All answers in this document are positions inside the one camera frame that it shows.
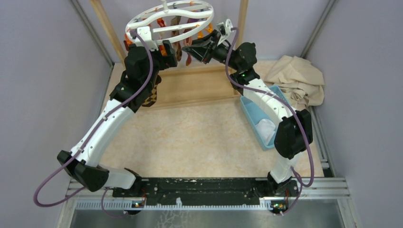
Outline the white round clip hanger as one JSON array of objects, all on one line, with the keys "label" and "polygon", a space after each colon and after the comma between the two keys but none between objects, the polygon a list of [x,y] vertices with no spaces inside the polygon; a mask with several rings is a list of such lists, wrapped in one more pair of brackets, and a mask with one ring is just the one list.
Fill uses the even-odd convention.
[{"label": "white round clip hanger", "polygon": [[[202,0],[178,0],[167,2],[165,0],[158,6],[147,9],[132,18],[125,27],[125,37],[128,42],[134,43],[135,29],[149,26],[153,40],[157,45],[163,41],[175,43],[188,37],[200,36],[203,31],[212,31],[214,8],[210,3]],[[160,28],[157,19],[163,18],[166,27]],[[199,19],[188,23],[188,19]]]}]

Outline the brown yellow argyle sock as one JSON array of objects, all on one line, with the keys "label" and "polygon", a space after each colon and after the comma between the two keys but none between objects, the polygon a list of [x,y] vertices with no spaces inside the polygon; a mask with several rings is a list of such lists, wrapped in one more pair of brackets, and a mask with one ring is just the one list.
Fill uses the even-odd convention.
[{"label": "brown yellow argyle sock", "polygon": [[152,105],[154,105],[157,101],[157,87],[158,85],[161,83],[162,79],[161,77],[158,75],[155,81],[155,85],[152,89],[152,93],[151,95],[146,98],[146,100],[143,102],[142,107],[151,107]]}]

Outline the wooden hanger stand frame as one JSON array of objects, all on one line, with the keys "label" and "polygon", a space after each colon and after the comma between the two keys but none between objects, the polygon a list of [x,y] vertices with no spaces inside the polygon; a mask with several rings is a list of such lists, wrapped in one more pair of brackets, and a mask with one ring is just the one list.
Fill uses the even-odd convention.
[{"label": "wooden hanger stand frame", "polygon": [[[124,67],[127,54],[122,46],[123,40],[118,38],[102,0],[89,2],[121,62],[120,65]],[[238,46],[243,40],[249,0],[240,0],[239,3],[231,0],[230,3],[235,3],[238,9]],[[214,104],[239,98],[239,93],[230,85],[224,70],[223,65],[202,64],[198,67],[171,68],[160,72],[162,83],[157,87],[157,102],[148,110]]]}]

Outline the light blue plastic basket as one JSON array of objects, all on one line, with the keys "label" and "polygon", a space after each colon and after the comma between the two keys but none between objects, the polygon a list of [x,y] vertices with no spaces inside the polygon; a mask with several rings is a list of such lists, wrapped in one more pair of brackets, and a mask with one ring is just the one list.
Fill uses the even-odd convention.
[{"label": "light blue plastic basket", "polygon": [[[262,150],[267,151],[274,148],[274,140],[277,133],[277,127],[275,126],[274,121],[255,102],[248,99],[244,95],[240,97],[240,105]],[[269,133],[271,133],[271,138],[269,141],[261,134],[261,130],[258,130],[257,128],[258,124],[262,120],[272,123],[272,125],[269,126]]]}]

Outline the white sock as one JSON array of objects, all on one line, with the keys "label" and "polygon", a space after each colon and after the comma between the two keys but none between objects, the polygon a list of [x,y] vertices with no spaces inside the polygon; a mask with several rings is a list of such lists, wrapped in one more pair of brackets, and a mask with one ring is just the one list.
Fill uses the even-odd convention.
[{"label": "white sock", "polygon": [[269,119],[262,119],[255,125],[255,127],[264,144],[268,146],[276,133],[275,124]]}]

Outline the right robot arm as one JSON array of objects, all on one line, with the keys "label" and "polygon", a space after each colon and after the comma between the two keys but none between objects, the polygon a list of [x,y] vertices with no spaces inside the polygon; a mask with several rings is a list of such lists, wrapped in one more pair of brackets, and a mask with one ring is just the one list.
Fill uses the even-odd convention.
[{"label": "right robot arm", "polygon": [[314,164],[310,144],[313,141],[312,119],[308,110],[294,109],[287,101],[276,95],[266,86],[255,72],[257,63],[256,45],[244,42],[237,49],[226,46],[220,41],[220,33],[213,31],[204,38],[193,41],[192,45],[183,47],[183,51],[207,64],[215,59],[234,69],[227,78],[241,95],[256,104],[277,127],[274,147],[278,158],[274,168],[268,173],[268,191],[274,196],[281,195],[292,176],[300,179],[294,166],[299,155],[306,151],[309,158],[311,177],[309,187],[314,181]]}]

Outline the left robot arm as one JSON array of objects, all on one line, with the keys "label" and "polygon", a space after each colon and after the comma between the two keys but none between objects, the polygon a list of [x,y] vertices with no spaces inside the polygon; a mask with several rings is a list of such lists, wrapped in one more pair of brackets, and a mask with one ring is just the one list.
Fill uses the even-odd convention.
[{"label": "left robot arm", "polygon": [[104,187],[121,188],[130,196],[142,192],[138,174],[130,169],[112,169],[100,165],[100,160],[111,140],[122,125],[140,107],[150,107],[157,100],[158,73],[177,66],[175,50],[164,40],[158,50],[147,51],[131,44],[125,58],[125,71],[110,94],[102,114],[85,134],[81,142],[70,151],[60,151],[57,160],[66,173],[95,192]]}]

